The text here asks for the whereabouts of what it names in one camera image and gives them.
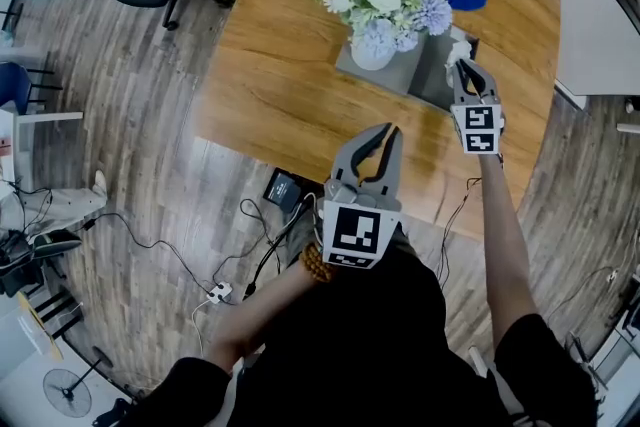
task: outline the person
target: person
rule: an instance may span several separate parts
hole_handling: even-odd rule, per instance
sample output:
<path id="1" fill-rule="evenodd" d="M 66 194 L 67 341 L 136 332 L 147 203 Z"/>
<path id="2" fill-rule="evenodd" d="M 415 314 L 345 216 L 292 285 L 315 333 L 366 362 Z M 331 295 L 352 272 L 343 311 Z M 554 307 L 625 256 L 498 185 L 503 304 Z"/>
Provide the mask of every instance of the person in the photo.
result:
<path id="1" fill-rule="evenodd" d="M 238 379 L 230 426 L 595 426 L 591 378 L 532 298 L 527 248 L 500 160 L 483 155 L 480 164 L 495 349 L 486 378 L 448 348 L 435 274 L 396 230 L 370 270 L 323 275 L 326 264 L 307 245 L 282 274 L 229 307 L 207 361 L 179 360 L 120 427 L 207 424 L 221 409 L 234 364 L 262 344 Z M 323 283 L 321 276 L 333 277 Z M 476 327 L 473 319 L 459 325 L 470 334 Z M 501 382 L 511 402 L 501 398 L 508 396 Z"/>
<path id="2" fill-rule="evenodd" d="M 38 235 L 62 230 L 82 221 L 107 204 L 107 181 L 96 171 L 91 189 L 41 188 L 25 192 L 15 188 L 0 200 L 0 242 L 10 232 L 23 232 L 31 244 Z"/>

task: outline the black shirt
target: black shirt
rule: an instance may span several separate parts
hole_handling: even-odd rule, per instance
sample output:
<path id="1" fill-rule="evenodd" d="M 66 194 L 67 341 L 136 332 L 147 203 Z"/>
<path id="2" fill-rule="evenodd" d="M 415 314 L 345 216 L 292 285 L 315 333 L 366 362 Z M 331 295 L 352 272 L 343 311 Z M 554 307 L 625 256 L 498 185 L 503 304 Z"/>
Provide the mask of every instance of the black shirt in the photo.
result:
<path id="1" fill-rule="evenodd" d="M 229 425 L 511 425 L 493 377 L 449 350 L 444 324 L 437 279 L 417 258 L 392 251 L 371 270 L 341 272 L 274 320 Z M 495 364 L 531 418 L 596 425 L 589 376 L 539 315 L 511 326 Z M 205 425 L 229 380 L 182 359 L 120 425 Z"/>

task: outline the white shoe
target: white shoe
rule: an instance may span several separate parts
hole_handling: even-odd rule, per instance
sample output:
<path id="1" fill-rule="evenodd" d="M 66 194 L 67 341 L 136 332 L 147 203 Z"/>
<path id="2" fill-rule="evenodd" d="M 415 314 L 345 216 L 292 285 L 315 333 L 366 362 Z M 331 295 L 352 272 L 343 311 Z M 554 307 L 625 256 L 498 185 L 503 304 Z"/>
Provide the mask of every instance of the white shoe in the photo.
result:
<path id="1" fill-rule="evenodd" d="M 96 178 L 93 188 L 98 189 L 105 196 L 107 195 L 107 179 L 105 178 L 104 173 L 99 169 L 96 171 Z"/>

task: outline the wooden tabletop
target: wooden tabletop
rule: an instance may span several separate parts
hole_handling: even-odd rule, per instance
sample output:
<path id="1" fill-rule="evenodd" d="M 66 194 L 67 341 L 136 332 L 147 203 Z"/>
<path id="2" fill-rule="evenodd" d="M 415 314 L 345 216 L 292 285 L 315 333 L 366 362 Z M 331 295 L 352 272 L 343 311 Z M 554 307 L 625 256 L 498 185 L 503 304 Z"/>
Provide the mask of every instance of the wooden tabletop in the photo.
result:
<path id="1" fill-rule="evenodd" d="M 480 38 L 476 61 L 498 84 L 501 140 L 516 206 L 536 163 L 549 115 L 560 37 L 559 0 L 488 0 L 455 12 Z M 313 0 L 237 0 L 199 101 L 198 135 L 324 182 L 337 150 L 361 130 L 391 121 L 404 133 L 403 212 L 444 226 L 479 176 L 443 112 L 335 69 L 347 27 Z M 482 238 L 474 190 L 454 231 Z"/>

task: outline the flower pot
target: flower pot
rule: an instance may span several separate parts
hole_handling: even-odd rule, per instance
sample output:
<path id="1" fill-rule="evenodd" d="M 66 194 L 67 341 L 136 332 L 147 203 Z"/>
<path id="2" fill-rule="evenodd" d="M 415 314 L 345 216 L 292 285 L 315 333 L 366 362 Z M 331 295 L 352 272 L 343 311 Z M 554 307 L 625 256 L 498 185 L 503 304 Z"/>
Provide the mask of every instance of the flower pot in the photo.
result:
<path id="1" fill-rule="evenodd" d="M 381 70 L 391 62 L 395 53 L 396 49 L 390 48 L 386 53 L 373 55 L 366 45 L 351 43 L 351 57 L 353 58 L 353 62 L 363 70 Z"/>

